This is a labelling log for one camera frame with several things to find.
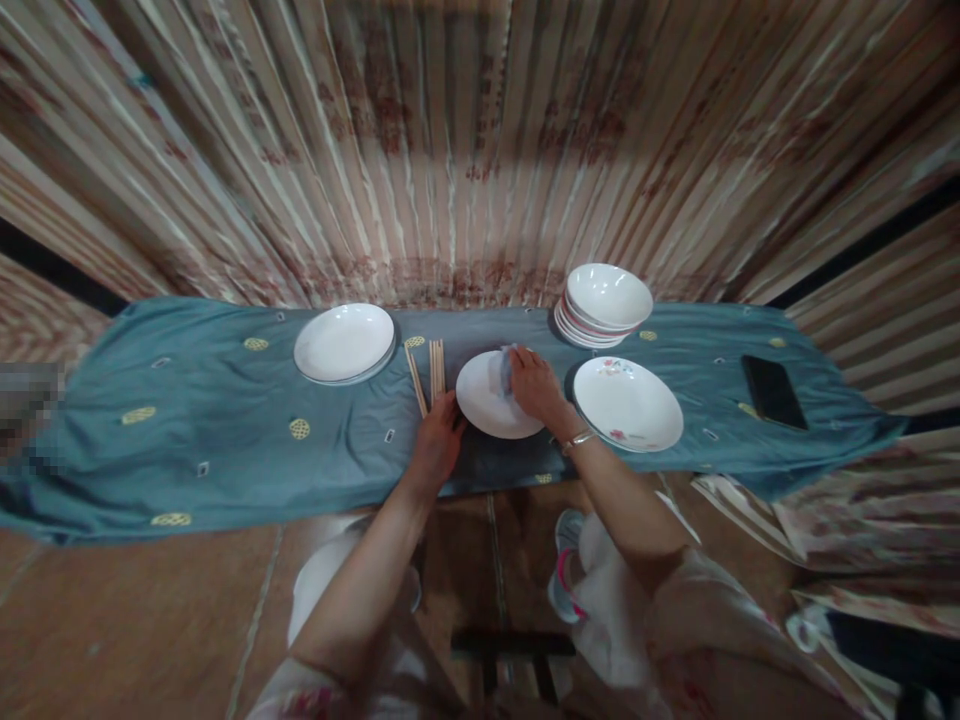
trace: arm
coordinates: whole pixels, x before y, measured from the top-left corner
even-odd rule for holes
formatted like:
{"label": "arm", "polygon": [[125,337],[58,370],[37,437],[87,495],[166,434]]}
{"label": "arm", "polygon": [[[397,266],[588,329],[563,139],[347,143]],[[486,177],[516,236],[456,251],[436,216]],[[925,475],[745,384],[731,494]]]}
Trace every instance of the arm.
{"label": "arm", "polygon": [[363,539],[330,581],[297,635],[291,655],[349,688],[384,626],[437,493],[460,452],[466,427],[455,393],[434,404],[417,434],[410,467]]}
{"label": "arm", "polygon": [[[550,365],[526,348],[510,351],[513,394],[531,417],[540,420],[561,444],[589,426],[567,402]],[[600,438],[570,451],[587,495],[627,565],[653,594],[696,542],[655,494],[656,475],[628,468]]]}

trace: tiled floor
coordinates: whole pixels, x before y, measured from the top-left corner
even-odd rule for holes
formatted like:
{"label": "tiled floor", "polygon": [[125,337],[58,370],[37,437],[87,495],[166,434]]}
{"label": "tiled floor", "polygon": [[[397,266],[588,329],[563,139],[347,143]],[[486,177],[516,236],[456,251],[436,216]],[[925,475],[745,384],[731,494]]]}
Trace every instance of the tiled floor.
{"label": "tiled floor", "polygon": [[[720,515],[686,475],[668,482],[706,551],[784,617],[795,568]],[[570,506],[589,509],[576,482],[445,500],[431,518],[417,619],[468,702],[479,698],[479,672],[450,659],[454,631],[565,629],[544,588],[553,526]],[[80,549],[3,533],[0,717],[243,717],[283,657],[300,567],[345,522]]]}

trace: left hand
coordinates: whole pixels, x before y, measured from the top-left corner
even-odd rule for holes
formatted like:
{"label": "left hand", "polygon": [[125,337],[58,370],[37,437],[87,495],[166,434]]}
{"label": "left hand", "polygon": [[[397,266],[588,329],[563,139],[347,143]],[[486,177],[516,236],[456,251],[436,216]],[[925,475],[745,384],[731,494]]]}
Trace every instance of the left hand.
{"label": "left hand", "polygon": [[444,394],[427,414],[417,432],[417,444],[407,475],[436,497],[453,472],[460,454],[460,438],[467,420],[460,414],[455,391]]}

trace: hand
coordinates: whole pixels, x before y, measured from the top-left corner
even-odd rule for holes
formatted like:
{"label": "hand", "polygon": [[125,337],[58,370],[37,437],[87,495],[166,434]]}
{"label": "hand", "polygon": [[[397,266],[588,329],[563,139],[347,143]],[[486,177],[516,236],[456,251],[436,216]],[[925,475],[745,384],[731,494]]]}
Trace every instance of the hand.
{"label": "hand", "polygon": [[586,429],[576,409],[567,402],[550,363],[529,348],[510,350],[511,387],[517,404],[549,428],[561,443]]}
{"label": "hand", "polygon": [[453,472],[460,454],[460,438],[467,428],[467,420],[460,414],[457,393],[444,394],[427,414],[417,432],[417,444],[407,475],[422,489],[428,490],[431,499]]}

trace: white bowl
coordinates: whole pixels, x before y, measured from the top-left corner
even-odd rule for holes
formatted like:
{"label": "white bowl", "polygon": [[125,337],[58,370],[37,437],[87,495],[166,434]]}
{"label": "white bowl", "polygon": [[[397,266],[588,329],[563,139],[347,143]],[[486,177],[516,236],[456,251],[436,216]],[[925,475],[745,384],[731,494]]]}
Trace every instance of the white bowl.
{"label": "white bowl", "polygon": [[653,312],[653,295],[636,275],[616,265],[590,263],[567,278],[567,295],[586,317],[623,330],[639,325]]}
{"label": "white bowl", "polygon": [[503,351],[491,350],[470,358],[457,376],[457,404],[475,427],[506,440],[536,435],[543,423],[527,415],[512,395],[504,397]]}
{"label": "white bowl", "polygon": [[341,305],[304,326],[293,361],[311,380],[338,382],[373,368],[393,342],[393,319],[385,310],[366,303]]}
{"label": "white bowl", "polygon": [[573,394],[601,435],[632,452],[658,452],[683,436],[683,411],[664,382],[641,365],[615,357],[584,363]]}
{"label": "white bowl", "polygon": [[628,328],[626,330],[610,330],[609,328],[602,327],[596,321],[590,320],[585,317],[580,311],[578,311],[573,304],[570,302],[570,299],[567,297],[566,293],[560,298],[561,312],[563,312],[563,317],[567,320],[574,328],[584,333],[585,335],[597,336],[600,338],[616,338],[616,337],[626,337],[639,326]]}
{"label": "white bowl", "polygon": [[616,347],[623,342],[622,337],[614,338],[612,340],[609,338],[598,340],[595,337],[591,337],[585,333],[579,332],[573,328],[573,326],[571,326],[567,319],[563,316],[563,310],[559,305],[553,310],[553,319],[557,323],[557,328],[560,330],[563,336],[574,345],[579,345],[580,347],[586,347],[595,350],[606,350],[608,348]]}

